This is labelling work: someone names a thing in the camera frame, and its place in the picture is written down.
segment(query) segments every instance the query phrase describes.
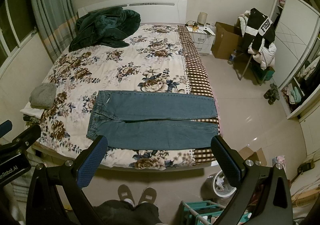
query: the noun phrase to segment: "white headboard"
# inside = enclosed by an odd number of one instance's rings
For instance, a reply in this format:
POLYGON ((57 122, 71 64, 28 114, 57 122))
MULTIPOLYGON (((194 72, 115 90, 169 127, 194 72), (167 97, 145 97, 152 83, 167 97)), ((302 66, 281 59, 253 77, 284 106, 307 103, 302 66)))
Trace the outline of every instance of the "white headboard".
POLYGON ((112 6, 122 6, 140 14, 141 23, 185 24, 187 0, 108 0, 78 9, 79 18, 85 14, 112 6))

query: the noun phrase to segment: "phone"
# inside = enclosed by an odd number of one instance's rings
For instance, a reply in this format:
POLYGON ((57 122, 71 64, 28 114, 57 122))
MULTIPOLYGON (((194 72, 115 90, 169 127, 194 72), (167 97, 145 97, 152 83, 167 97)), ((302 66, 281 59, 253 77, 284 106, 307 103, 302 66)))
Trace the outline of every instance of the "phone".
POLYGON ((209 31, 203 30, 206 34, 212 35, 209 31))

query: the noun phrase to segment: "white nightstand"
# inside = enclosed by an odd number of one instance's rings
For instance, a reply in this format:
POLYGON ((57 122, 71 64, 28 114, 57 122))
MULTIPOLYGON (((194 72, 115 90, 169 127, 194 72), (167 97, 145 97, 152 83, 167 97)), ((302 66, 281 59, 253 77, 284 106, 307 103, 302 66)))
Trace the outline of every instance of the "white nightstand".
POLYGON ((192 40, 195 43, 197 51, 203 54, 212 54, 211 46, 216 37, 214 32, 207 27, 199 27, 199 29, 195 32, 191 27, 187 26, 187 29, 191 35, 192 40))

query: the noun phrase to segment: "drying rack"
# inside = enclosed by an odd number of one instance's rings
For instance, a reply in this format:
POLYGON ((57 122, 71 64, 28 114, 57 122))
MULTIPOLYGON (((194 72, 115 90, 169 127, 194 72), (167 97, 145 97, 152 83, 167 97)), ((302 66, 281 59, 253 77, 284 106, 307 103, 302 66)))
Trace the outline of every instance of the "drying rack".
MULTIPOLYGON (((212 201, 202 202, 184 202, 181 201, 182 212, 180 225, 211 225, 217 217, 221 215, 226 208, 223 205, 217 204, 212 201)), ((249 220, 251 213, 245 213, 239 224, 249 220)))

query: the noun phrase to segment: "dark green blanket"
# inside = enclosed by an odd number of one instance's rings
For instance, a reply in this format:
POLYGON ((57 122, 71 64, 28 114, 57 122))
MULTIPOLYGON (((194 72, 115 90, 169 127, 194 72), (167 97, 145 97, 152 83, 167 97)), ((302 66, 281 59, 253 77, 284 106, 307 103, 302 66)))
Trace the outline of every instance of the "dark green blanket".
POLYGON ((70 43, 69 51, 96 44, 113 48, 129 46, 123 39, 138 30, 140 21, 140 14, 120 6, 88 13, 77 20, 78 34, 70 43))

